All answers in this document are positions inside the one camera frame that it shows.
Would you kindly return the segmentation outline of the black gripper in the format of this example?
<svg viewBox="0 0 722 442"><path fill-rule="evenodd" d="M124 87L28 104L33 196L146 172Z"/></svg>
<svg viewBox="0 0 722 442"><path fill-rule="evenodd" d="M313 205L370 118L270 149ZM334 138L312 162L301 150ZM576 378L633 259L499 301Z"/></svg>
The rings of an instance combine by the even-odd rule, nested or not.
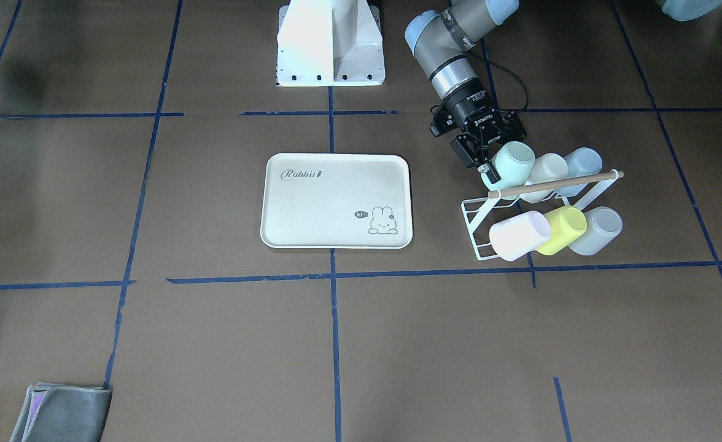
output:
<svg viewBox="0 0 722 442"><path fill-rule="evenodd" d="M515 110L495 108L482 86L458 86L447 93L432 112L429 131L440 137L454 130L460 134L450 142L466 168L489 171L489 148L493 143L524 142L527 131Z"/></svg>

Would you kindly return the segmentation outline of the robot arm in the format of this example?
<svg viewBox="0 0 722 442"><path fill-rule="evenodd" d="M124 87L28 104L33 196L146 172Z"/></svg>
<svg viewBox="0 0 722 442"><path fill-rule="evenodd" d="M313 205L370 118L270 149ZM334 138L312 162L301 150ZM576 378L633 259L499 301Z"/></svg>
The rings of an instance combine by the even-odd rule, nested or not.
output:
<svg viewBox="0 0 722 442"><path fill-rule="evenodd" d="M473 48L519 6L518 1L456 1L445 11L415 17L404 34L440 98L429 131L440 137L459 130L450 145L467 168L490 170L493 143L521 142L527 136L516 111L499 108L470 64L473 58L491 65Z"/></svg>

